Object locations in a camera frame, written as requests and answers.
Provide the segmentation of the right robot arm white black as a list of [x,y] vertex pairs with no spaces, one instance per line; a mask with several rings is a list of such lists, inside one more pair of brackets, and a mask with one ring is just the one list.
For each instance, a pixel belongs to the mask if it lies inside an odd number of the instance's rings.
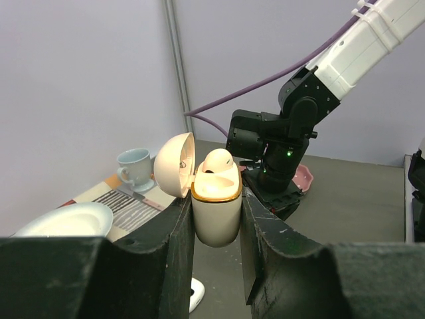
[[281,219],[299,206],[302,192],[293,178],[317,136],[315,125],[424,22],[424,2],[360,1],[352,15],[353,25],[282,86],[279,114],[232,114],[226,148],[246,160],[245,186]]

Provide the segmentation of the white glossy charging case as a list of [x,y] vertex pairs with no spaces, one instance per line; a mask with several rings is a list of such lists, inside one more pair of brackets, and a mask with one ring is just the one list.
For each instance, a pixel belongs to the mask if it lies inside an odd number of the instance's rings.
[[189,303],[189,312],[193,312],[196,307],[201,303],[205,295],[205,286],[198,279],[191,279],[191,296]]

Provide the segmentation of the beige case with black oval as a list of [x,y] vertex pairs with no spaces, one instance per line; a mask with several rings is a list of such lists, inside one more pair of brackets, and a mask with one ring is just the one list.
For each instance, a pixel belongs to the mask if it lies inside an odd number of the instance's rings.
[[238,165],[221,173],[204,173],[203,161],[195,165],[193,134],[179,134],[159,150],[154,176],[166,194],[191,196],[195,232],[212,248],[225,247],[239,232],[242,206],[242,176]]

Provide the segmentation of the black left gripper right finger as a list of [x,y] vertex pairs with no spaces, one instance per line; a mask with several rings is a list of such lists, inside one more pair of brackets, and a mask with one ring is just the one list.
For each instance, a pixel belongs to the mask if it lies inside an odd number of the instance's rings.
[[422,243],[322,245],[242,191],[240,247],[253,318],[423,318]]

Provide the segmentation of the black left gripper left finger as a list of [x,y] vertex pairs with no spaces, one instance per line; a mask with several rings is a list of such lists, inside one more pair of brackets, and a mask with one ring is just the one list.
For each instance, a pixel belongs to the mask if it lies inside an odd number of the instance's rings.
[[127,236],[1,239],[2,318],[188,318],[190,199]]

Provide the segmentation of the white earbud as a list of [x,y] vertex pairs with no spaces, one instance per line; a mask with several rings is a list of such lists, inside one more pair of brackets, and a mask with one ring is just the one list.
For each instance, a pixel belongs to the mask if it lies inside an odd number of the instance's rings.
[[204,173],[221,173],[232,168],[233,164],[231,153],[224,148],[218,148],[207,154],[202,171]]

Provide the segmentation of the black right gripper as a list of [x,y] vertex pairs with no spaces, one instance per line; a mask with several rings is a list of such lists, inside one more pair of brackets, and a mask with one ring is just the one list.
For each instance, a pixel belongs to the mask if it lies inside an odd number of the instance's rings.
[[226,149],[247,168],[246,187],[263,206],[285,221],[299,206],[301,189],[292,181],[309,146],[305,136],[289,138],[289,120],[280,114],[236,110]]

